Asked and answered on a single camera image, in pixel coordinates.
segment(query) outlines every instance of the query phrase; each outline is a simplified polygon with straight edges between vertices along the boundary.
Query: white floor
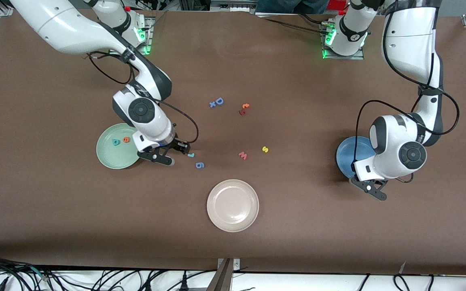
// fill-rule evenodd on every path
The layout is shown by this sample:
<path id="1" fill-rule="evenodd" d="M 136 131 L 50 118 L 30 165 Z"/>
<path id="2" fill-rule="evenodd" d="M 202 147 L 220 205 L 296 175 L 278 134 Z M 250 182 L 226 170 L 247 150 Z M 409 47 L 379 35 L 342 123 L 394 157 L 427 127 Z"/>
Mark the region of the white floor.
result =
<path id="1" fill-rule="evenodd" d="M 109 282 L 102 286 L 102 291 L 108 291 L 109 288 L 123 278 L 124 275 L 130 273 L 126 271 L 118 276 L 115 276 Z M 72 283 L 81 284 L 91 288 L 93 284 L 101 277 L 101 271 L 59 271 L 56 274 L 63 276 L 66 280 Z M 121 286 L 124 291 L 136 291 L 147 278 L 149 271 L 141 271 L 141 277 L 137 274 L 129 276 L 123 280 L 118 286 Z M 182 271 L 170 271 L 160 275 L 152 283 L 152 291 L 167 291 L 170 286 L 181 280 Z M 190 288 L 207 287 L 210 283 L 214 272 L 204 273 L 188 280 Z M 254 287 L 253 291 L 357 291 L 364 280 L 365 275 L 315 275 L 315 274 L 233 274 L 232 291 L 244 291 Z M 0 275 L 0 282 L 6 278 L 6 275 Z M 404 276 L 409 289 L 411 291 L 426 291 L 429 286 L 430 277 L 428 276 Z M 64 284 L 67 291 L 81 291 L 80 287 L 69 286 Z M 406 290 L 399 280 L 401 289 Z M 41 290 L 49 290 L 46 282 L 41 282 Z M 53 284 L 56 291 L 61 288 Z M 5 291 L 20 291 L 21 287 L 15 278 L 8 280 Z M 393 276 L 370 276 L 368 278 L 364 291 L 377 290 L 398 290 L 393 283 Z M 449 277 L 436 276 L 434 278 L 432 291 L 466 291 L 466 277 Z"/>

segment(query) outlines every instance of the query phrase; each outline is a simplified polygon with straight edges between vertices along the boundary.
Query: plate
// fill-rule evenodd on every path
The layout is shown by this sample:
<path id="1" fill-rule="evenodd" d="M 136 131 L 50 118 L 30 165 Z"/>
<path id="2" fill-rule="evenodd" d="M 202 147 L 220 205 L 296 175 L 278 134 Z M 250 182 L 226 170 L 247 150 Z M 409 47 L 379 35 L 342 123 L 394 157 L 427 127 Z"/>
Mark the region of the plate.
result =
<path id="1" fill-rule="evenodd" d="M 225 232 L 241 232 L 251 226 L 258 215 L 258 196 L 244 181 L 222 181 L 211 190 L 207 209 L 216 227 Z"/>
<path id="2" fill-rule="evenodd" d="M 106 129 L 98 142 L 96 142 L 96 156 L 100 162 L 111 169 L 124 169 L 134 164 L 138 159 L 138 150 L 133 141 L 134 127 L 126 123 L 115 124 Z M 128 137 L 129 142 L 124 142 L 123 138 Z M 113 144 L 113 140 L 119 140 L 118 145 Z"/>
<path id="3" fill-rule="evenodd" d="M 355 149 L 355 136 L 349 137 L 337 148 L 335 153 L 335 159 L 341 172 L 350 179 L 355 176 L 355 172 L 352 171 L 352 162 L 354 161 L 354 149 Z M 370 139 L 364 136 L 357 138 L 357 160 L 364 160 L 375 155 L 375 151 L 371 146 Z"/>

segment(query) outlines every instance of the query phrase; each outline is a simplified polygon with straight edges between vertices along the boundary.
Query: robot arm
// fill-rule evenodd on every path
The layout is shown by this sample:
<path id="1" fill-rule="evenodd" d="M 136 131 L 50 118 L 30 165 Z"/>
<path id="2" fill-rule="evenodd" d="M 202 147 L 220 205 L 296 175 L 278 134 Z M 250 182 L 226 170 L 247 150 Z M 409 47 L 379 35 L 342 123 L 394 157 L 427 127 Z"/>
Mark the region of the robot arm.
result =
<path id="1" fill-rule="evenodd" d="M 416 81 L 435 89 L 419 86 L 416 112 L 408 116 L 380 116 L 373 122 L 370 142 L 376 155 L 355 162 L 356 177 L 351 179 L 365 191 L 368 185 L 361 181 L 394 179 L 420 169 L 427 159 L 425 147 L 432 146 L 440 138 L 426 128 L 443 131 L 443 64 L 434 48 L 440 1 L 427 2 L 430 3 L 411 4 L 399 0 L 390 7 L 392 12 L 386 17 L 382 54 L 395 70 L 410 74 Z"/>
<path id="2" fill-rule="evenodd" d="M 133 140 L 140 153 L 170 146 L 187 153 L 189 145 L 177 140 L 174 127 L 153 100 L 162 101 L 172 92 L 172 82 L 159 68 L 148 61 L 132 44 L 113 28 L 81 15 L 68 0 L 11 0 L 24 20 L 55 50 L 79 55 L 111 49 L 120 60 L 139 71 L 133 81 L 113 96 L 113 109 L 127 124 L 138 131 Z M 173 164 L 173 160 L 153 162 Z"/>
<path id="3" fill-rule="evenodd" d="M 120 0 L 84 0 L 98 19 L 111 26 L 135 48 L 146 41 L 145 16 L 131 9 L 127 11 Z"/>
<path id="4" fill-rule="evenodd" d="M 345 15 L 330 19 L 335 31 L 326 45 L 342 56 L 355 54 L 368 36 L 368 28 L 384 0 L 351 0 Z"/>

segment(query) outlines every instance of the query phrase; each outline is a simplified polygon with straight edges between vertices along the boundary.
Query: person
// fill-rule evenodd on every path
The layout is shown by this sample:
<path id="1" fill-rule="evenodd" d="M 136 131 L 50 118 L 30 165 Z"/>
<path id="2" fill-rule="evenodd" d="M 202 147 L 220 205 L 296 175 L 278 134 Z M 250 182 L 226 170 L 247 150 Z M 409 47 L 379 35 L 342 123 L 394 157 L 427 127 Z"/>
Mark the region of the person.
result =
<path id="1" fill-rule="evenodd" d="M 321 14 L 329 0 L 258 0 L 259 13 L 305 13 Z"/>

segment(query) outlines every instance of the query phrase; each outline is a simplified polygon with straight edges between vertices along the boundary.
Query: green plate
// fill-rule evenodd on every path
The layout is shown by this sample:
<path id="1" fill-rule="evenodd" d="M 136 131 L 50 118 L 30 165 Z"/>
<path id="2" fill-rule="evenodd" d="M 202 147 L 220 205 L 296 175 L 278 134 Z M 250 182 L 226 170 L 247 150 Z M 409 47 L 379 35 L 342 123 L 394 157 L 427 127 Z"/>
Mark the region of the green plate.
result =
<path id="1" fill-rule="evenodd" d="M 138 159 L 137 148 L 134 145 L 134 127 L 126 123 L 115 124 L 102 133 L 96 143 L 96 156 L 100 162 L 111 169 L 124 169 L 134 164 Z M 128 143 L 123 142 L 123 138 L 128 137 Z M 120 144 L 114 145 L 113 140 L 117 139 Z"/>

